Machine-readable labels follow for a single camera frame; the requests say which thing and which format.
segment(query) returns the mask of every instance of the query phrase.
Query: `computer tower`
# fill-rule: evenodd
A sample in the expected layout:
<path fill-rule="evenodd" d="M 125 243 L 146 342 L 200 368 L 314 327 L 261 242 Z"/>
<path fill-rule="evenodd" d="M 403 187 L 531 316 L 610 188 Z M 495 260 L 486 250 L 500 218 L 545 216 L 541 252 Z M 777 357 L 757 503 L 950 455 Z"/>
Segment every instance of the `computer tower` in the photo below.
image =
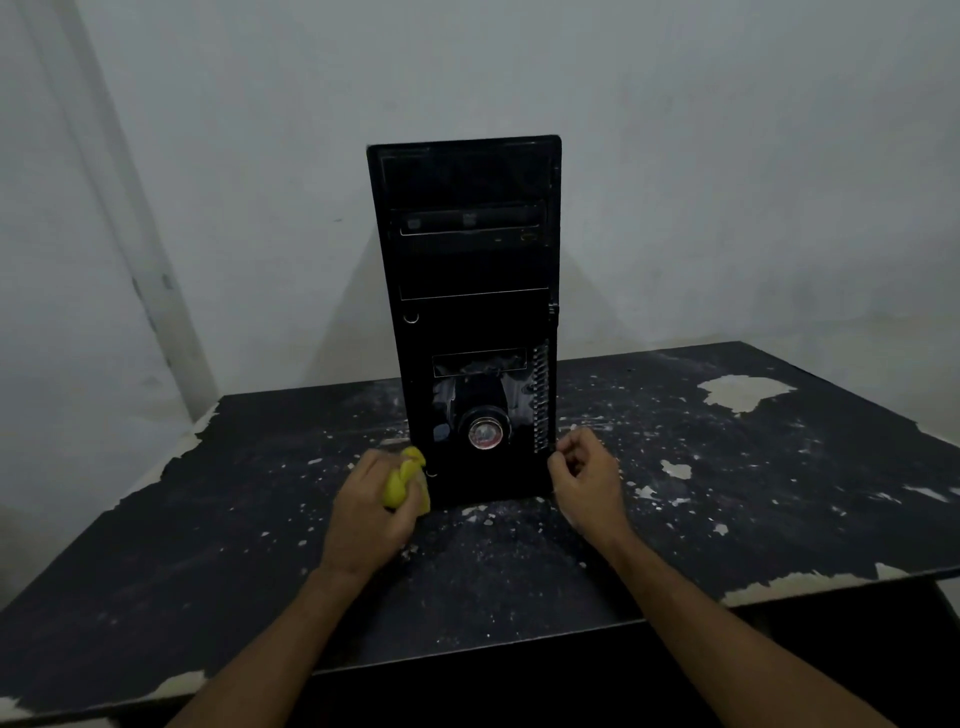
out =
<path fill-rule="evenodd" d="M 436 507 L 549 491 L 561 141 L 367 151 L 410 437 Z"/>

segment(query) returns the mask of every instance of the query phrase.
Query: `white wall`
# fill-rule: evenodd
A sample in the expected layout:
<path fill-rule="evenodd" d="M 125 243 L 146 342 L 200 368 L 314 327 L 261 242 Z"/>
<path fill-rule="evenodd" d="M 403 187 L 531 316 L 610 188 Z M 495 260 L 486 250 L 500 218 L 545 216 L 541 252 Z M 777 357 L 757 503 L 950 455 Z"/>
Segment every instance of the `white wall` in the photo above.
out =
<path fill-rule="evenodd" d="M 12 3 L 0 67 L 2 606 L 189 419 Z"/>
<path fill-rule="evenodd" d="M 747 338 L 960 423 L 955 0 L 81 0 L 220 388 L 390 376 L 364 147 L 564 138 L 561 356 Z"/>

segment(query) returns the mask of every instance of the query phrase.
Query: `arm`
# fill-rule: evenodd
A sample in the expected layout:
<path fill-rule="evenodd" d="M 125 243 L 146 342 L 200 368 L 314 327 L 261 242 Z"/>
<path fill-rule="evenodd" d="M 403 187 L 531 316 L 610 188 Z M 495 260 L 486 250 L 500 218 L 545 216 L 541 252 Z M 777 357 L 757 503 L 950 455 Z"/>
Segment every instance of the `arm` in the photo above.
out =
<path fill-rule="evenodd" d="M 714 602 L 627 520 L 617 461 L 589 429 L 550 456 L 561 512 L 610 562 L 684 674 L 726 726 L 886 726 L 860 698 Z"/>
<path fill-rule="evenodd" d="M 423 496 L 410 488 L 391 514 L 381 505 L 400 458 L 368 450 L 333 501 L 324 557 L 273 624 L 204 685 L 169 728 L 282 726 L 327 639 L 373 573 L 413 533 Z"/>

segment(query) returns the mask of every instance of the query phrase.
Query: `finger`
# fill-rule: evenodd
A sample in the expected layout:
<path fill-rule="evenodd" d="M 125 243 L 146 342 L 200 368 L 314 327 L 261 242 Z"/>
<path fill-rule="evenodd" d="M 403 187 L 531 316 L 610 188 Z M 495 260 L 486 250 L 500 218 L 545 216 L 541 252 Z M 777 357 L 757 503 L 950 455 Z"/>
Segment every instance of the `finger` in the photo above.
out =
<path fill-rule="evenodd" d="M 387 478 L 390 477 L 390 471 L 396 465 L 397 463 L 390 457 L 377 458 L 360 481 L 361 488 L 372 497 L 382 498 L 383 489 L 387 487 Z"/>
<path fill-rule="evenodd" d="M 392 521 L 392 527 L 403 540 L 413 533 L 414 525 L 417 523 L 417 516 L 420 515 L 420 509 L 423 506 L 423 489 L 426 487 L 426 478 L 423 471 L 414 475 L 407 482 L 407 497 L 400 503 L 396 509 Z"/>
<path fill-rule="evenodd" d="M 565 452 L 573 446 L 573 438 L 570 437 L 570 434 L 575 431 L 576 430 L 570 430 L 570 432 L 567 432 L 566 435 L 557 441 L 557 450 Z"/>
<path fill-rule="evenodd" d="M 571 434 L 576 435 L 573 438 L 576 447 L 582 449 L 585 453 L 584 462 L 589 462 L 591 457 L 597 457 L 607 452 L 596 433 L 589 427 L 577 427 Z"/>
<path fill-rule="evenodd" d="M 568 485 L 573 480 L 573 475 L 570 474 L 570 468 L 566 466 L 564 454 L 561 452 L 554 452 L 550 455 L 547 458 L 546 467 L 550 471 L 550 480 L 553 481 L 554 490 L 557 490 L 558 485 Z"/>
<path fill-rule="evenodd" d="M 584 448 L 571 448 L 564 453 L 566 462 L 584 464 L 589 460 L 589 453 Z"/>
<path fill-rule="evenodd" d="M 370 468 L 373 467 L 373 464 L 386 454 L 387 453 L 383 450 L 373 448 L 367 450 L 363 453 L 363 456 L 360 458 L 360 460 L 357 461 L 357 464 L 354 466 L 351 475 L 358 478 L 363 477 L 370 471 Z"/>

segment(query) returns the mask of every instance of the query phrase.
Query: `hand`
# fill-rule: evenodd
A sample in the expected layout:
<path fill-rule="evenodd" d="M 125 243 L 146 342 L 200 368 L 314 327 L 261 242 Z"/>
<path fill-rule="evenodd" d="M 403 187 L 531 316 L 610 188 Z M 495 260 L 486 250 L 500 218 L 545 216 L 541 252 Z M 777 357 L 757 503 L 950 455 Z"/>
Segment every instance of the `hand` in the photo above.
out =
<path fill-rule="evenodd" d="M 426 487 L 423 474 L 407 484 L 407 498 L 394 513 L 383 507 L 387 476 L 403 462 L 399 455 L 367 450 L 333 500 L 317 571 L 346 582 L 359 593 L 414 532 Z"/>
<path fill-rule="evenodd" d="M 609 548 L 633 533 L 623 505 L 616 458 L 589 427 L 571 430 L 547 460 L 560 512 L 590 544 L 609 557 Z"/>

